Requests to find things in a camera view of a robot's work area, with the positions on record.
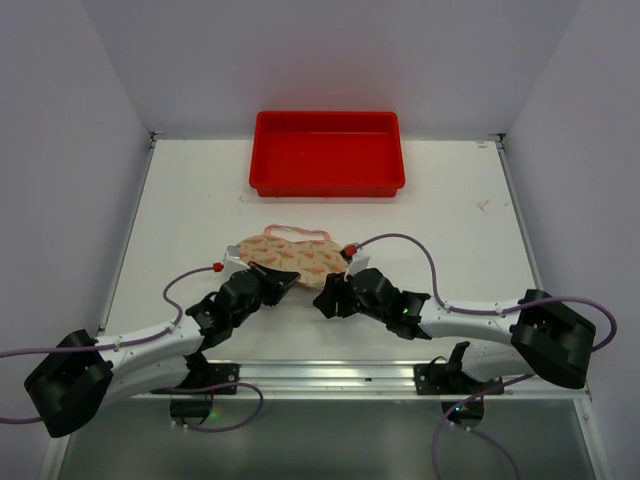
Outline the floral mesh laundry bag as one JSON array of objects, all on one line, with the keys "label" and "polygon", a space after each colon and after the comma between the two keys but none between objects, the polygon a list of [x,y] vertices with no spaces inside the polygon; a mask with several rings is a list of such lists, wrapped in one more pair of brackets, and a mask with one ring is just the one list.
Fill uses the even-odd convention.
[{"label": "floral mesh laundry bag", "polygon": [[325,230],[271,224],[236,247],[244,263],[298,273],[298,282],[309,288],[322,289],[330,274],[344,273],[348,267],[343,247]]}]

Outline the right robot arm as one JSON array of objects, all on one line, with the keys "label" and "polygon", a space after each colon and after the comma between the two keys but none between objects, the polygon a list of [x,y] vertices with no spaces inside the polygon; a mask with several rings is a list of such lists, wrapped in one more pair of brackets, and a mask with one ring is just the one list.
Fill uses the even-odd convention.
[{"label": "right robot arm", "polygon": [[331,274],[313,305],[327,318],[361,314],[405,340],[456,337],[451,374],[478,383],[502,376],[537,375],[556,386],[586,383],[595,325],[544,291],[496,303],[454,307],[428,293],[402,291],[379,270]]}]

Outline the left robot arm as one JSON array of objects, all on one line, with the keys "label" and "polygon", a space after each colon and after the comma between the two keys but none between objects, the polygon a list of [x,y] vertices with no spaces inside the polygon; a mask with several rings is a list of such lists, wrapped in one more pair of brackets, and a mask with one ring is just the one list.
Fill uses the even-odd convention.
[{"label": "left robot arm", "polygon": [[99,338],[86,330],[72,332],[45,350],[25,390],[53,438],[85,426],[111,402],[182,390],[193,368],[204,363],[204,351],[227,341],[260,307],[277,305],[298,279],[296,272],[250,263],[161,325]]}]

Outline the red plastic tray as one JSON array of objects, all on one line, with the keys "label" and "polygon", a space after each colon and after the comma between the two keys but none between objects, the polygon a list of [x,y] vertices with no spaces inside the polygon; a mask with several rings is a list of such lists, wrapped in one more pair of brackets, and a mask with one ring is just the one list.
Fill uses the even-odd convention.
[{"label": "red plastic tray", "polygon": [[389,111],[262,111],[249,185],[261,197],[392,198],[405,186]]}]

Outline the aluminium front rail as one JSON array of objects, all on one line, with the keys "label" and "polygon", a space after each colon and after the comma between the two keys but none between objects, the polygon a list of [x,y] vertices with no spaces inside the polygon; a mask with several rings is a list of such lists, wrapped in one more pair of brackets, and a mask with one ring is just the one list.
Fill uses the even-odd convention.
[{"label": "aluminium front rail", "polygon": [[224,380],[250,383],[267,399],[461,400],[467,393],[428,387],[416,360],[209,362]]}]

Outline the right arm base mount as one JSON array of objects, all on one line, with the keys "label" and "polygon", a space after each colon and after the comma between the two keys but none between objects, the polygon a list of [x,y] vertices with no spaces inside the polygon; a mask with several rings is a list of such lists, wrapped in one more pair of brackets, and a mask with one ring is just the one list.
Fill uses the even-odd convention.
[{"label": "right arm base mount", "polygon": [[[478,381],[462,371],[464,353],[470,353],[469,341],[455,345],[448,358],[437,356],[428,363],[413,366],[413,381],[418,395],[463,397],[485,391],[502,381],[501,377],[492,377],[486,381]],[[448,420],[460,427],[475,428],[484,418],[485,407],[482,398],[469,404],[458,406],[448,415]]]}]

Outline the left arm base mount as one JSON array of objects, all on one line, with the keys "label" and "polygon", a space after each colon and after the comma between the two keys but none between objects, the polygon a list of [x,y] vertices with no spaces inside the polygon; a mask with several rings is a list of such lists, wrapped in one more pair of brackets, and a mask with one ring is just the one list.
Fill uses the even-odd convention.
[{"label": "left arm base mount", "polygon": [[[202,389],[223,383],[233,383],[239,379],[240,366],[237,363],[208,363],[196,365],[178,389]],[[214,414],[215,395],[235,395],[236,386],[229,386],[217,391],[208,390],[195,394],[194,398],[174,399],[169,402],[169,415],[179,424],[202,426]]]}]

